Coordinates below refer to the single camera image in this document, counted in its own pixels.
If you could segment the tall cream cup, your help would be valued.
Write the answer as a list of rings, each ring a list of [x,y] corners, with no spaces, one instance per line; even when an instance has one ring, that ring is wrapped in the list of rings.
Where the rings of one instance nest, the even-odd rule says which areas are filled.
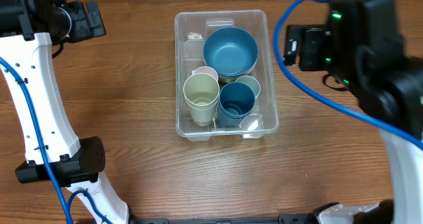
[[[191,107],[206,110],[217,102],[219,83],[207,73],[197,73],[184,82],[183,93],[185,101]]]
[[[213,122],[217,101],[212,102],[208,98],[198,98],[192,102],[188,102],[190,107],[190,115],[193,121],[199,126],[208,126]]]

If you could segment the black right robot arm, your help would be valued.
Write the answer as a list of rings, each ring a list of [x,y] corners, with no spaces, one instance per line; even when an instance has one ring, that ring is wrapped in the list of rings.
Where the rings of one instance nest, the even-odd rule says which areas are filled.
[[[308,223],[422,222],[422,60],[408,57],[396,0],[299,0],[328,4],[324,24],[289,25],[284,47],[274,45],[280,69],[319,102],[377,127],[387,150],[394,197],[377,204],[324,205]],[[289,71],[325,71],[359,110],[313,91]]]

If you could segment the tall blue cup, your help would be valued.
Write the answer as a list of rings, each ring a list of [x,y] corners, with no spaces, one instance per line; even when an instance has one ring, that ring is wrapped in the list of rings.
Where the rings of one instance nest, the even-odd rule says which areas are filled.
[[[222,112],[234,119],[244,118],[255,106],[253,90],[245,83],[227,83],[220,91],[219,108]]]
[[[241,125],[241,123],[246,119],[247,117],[243,118],[230,118],[227,115],[223,113],[223,110],[218,107],[217,108],[217,126],[219,128],[236,128]]]

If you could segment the cream bowl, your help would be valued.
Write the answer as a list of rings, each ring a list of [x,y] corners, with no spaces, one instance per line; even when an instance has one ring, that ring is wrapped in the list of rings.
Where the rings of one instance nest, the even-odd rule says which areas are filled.
[[[254,69],[255,65],[247,66],[247,65],[232,65],[232,64],[221,64],[221,65],[208,65],[206,67],[210,67],[215,70],[217,73],[217,81],[222,83],[230,83],[235,82],[238,78],[249,75],[252,70]]]

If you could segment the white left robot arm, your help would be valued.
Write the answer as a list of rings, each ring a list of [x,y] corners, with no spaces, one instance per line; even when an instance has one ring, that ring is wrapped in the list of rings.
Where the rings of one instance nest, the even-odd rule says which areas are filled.
[[[1,0],[1,72],[24,135],[19,182],[49,180],[68,223],[79,198],[97,223],[135,223],[106,177],[99,137],[73,131],[59,93],[53,60],[66,43],[104,36],[98,4],[68,0]]]

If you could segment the small pink cup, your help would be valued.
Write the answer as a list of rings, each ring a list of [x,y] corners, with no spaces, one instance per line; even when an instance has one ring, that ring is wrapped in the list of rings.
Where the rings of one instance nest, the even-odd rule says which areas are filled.
[[[219,80],[218,74],[212,67],[209,66],[201,66],[197,68],[195,71],[192,72],[193,75],[198,73],[206,73],[208,75],[211,75],[216,81]]]

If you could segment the small grey cup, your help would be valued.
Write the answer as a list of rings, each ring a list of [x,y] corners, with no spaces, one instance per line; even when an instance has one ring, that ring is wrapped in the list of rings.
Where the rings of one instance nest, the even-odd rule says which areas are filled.
[[[242,77],[239,77],[236,82],[248,85],[252,89],[255,99],[258,98],[261,91],[261,86],[260,83],[254,77],[250,75],[244,75]]]

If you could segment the dark blue bowl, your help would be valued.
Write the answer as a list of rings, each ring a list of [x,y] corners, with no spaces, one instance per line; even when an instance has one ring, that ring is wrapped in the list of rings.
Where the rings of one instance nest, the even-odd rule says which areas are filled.
[[[238,77],[256,65],[258,44],[254,37],[242,28],[220,28],[207,37],[203,59],[219,76]]]

